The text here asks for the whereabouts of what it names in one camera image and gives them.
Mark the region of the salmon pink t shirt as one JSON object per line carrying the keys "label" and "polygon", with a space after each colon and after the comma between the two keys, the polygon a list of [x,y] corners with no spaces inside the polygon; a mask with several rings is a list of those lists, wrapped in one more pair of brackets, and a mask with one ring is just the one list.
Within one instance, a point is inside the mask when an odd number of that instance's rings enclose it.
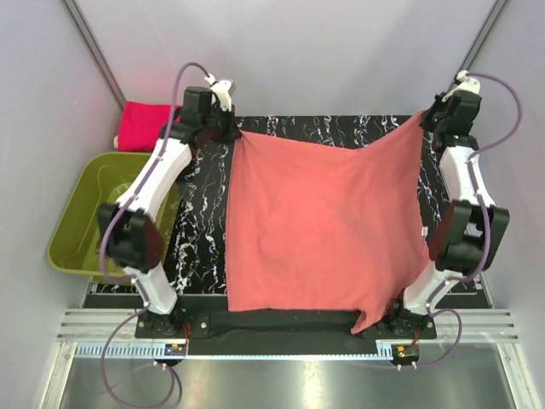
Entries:
{"label": "salmon pink t shirt", "polygon": [[428,261],[420,122],[357,149],[244,133],[227,201],[229,310],[355,311],[352,333],[378,322]]}

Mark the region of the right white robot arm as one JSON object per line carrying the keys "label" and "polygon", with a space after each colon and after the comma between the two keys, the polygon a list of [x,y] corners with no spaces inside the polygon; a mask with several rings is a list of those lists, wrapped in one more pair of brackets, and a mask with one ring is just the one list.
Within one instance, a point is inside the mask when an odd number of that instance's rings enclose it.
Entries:
{"label": "right white robot arm", "polygon": [[437,303],[450,289],[488,269],[510,221],[487,193],[479,170],[479,145],[470,130],[481,97],[471,90],[436,95],[421,127],[433,135],[433,150],[450,204],[429,243],[430,261],[383,317],[395,337],[422,334],[433,326]]}

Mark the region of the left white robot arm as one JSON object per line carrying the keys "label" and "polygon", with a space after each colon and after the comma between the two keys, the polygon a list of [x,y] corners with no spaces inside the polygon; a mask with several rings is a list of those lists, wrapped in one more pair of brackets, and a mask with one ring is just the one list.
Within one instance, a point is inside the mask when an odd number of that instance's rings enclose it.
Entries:
{"label": "left white robot arm", "polygon": [[158,230],[161,205],[194,154],[209,141],[232,143],[241,136],[235,121],[230,79],[185,89],[140,174],[113,204],[97,210],[100,265],[111,259],[143,300],[144,323],[165,337],[184,328],[181,301],[164,271],[164,239]]}

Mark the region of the folded magenta t shirt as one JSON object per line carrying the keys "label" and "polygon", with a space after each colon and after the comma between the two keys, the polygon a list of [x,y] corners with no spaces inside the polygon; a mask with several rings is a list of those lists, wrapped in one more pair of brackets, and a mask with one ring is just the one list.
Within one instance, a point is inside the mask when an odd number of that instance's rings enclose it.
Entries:
{"label": "folded magenta t shirt", "polygon": [[159,132],[167,124],[171,114],[170,105],[128,101],[123,110],[114,147],[120,152],[152,152]]}

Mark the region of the black marble pattern mat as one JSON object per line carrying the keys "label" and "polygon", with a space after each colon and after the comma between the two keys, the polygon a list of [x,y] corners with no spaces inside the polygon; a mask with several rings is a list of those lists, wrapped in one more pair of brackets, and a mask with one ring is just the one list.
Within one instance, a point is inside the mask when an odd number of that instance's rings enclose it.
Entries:
{"label": "black marble pattern mat", "polygon": [[[399,115],[246,116],[237,121],[244,131],[357,148],[377,141],[407,119]],[[176,209],[176,218],[166,219],[165,270],[179,294],[225,294],[224,233],[231,161],[232,147],[205,147],[177,181],[179,204],[167,204],[171,212]],[[449,200],[428,135],[423,137],[421,163],[417,193],[429,242]],[[438,303],[438,308],[489,307],[480,278],[457,285]]]}

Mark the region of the olive green plastic basket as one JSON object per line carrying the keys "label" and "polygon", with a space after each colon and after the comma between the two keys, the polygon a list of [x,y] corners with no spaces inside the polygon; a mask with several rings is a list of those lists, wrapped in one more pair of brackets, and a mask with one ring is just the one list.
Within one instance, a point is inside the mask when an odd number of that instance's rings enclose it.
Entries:
{"label": "olive green plastic basket", "polygon": [[109,152],[88,162],[49,244],[53,268],[106,283],[100,270],[97,210],[103,203],[115,202],[129,188],[149,157],[148,153]]}

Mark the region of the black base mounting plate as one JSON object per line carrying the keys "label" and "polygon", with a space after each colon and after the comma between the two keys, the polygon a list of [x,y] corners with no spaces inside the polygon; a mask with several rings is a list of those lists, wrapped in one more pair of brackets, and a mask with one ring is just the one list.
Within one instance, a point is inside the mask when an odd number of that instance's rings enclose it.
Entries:
{"label": "black base mounting plate", "polygon": [[354,312],[260,310],[246,313],[189,308],[178,326],[145,313],[136,324],[137,338],[189,338],[191,356],[280,356],[374,354],[377,341],[412,341],[413,330],[381,321],[353,335]]}

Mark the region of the aluminium frame rail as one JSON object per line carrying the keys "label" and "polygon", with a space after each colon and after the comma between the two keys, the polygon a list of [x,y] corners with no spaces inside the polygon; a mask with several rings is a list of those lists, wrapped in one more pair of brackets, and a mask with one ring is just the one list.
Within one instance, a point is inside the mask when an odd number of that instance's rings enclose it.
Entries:
{"label": "aluminium frame rail", "polygon": [[126,105],[124,93],[115,78],[115,75],[106,61],[100,45],[93,34],[90,24],[87,22],[83,11],[75,0],[60,0],[60,4],[66,11],[67,16],[74,25],[78,36],[80,37],[84,47],[87,49],[91,60],[94,62],[99,71],[106,87],[110,91],[118,108],[122,111]]}

